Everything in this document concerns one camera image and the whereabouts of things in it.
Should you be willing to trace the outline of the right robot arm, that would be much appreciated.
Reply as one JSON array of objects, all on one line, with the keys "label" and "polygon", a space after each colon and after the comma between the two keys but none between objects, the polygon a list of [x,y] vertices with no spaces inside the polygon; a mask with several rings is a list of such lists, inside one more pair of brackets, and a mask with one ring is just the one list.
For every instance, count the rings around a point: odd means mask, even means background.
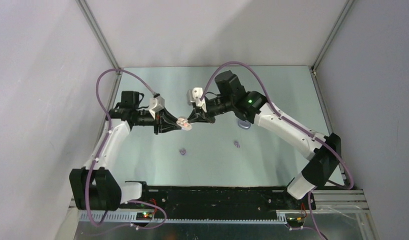
[{"label": "right robot arm", "polygon": [[288,184],[283,202],[289,209],[298,208],[304,196],[317,187],[323,187],[339,165],[341,139],[307,128],[278,109],[266,95],[246,91],[238,76],[232,71],[219,73],[214,78],[219,94],[209,99],[201,87],[187,94],[193,110],[188,118],[178,118],[183,130],[191,130],[193,123],[214,123],[216,116],[228,112],[242,121],[264,128],[295,147],[308,160],[308,164]]}]

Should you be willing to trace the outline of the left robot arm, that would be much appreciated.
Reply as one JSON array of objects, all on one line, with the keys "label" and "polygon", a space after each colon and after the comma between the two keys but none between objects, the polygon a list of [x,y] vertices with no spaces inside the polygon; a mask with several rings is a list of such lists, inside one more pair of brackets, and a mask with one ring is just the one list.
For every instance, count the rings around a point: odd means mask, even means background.
[{"label": "left robot arm", "polygon": [[117,181],[111,173],[122,143],[133,127],[151,127],[154,134],[182,130],[184,124],[161,106],[156,95],[150,100],[152,110],[142,109],[143,93],[123,91],[120,102],[108,111],[104,130],[89,160],[82,168],[72,169],[69,182],[79,210],[115,211],[131,201],[138,208],[150,204],[151,195],[141,181]]}]

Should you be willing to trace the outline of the white earbud charging case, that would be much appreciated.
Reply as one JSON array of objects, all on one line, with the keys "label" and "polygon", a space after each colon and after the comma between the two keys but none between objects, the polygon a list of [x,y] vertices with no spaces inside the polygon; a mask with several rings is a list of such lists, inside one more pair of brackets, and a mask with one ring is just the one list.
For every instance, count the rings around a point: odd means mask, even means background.
[{"label": "white earbud charging case", "polygon": [[193,128],[192,125],[189,123],[188,119],[183,116],[177,118],[176,124],[180,126],[181,129],[184,131],[190,131]]}]

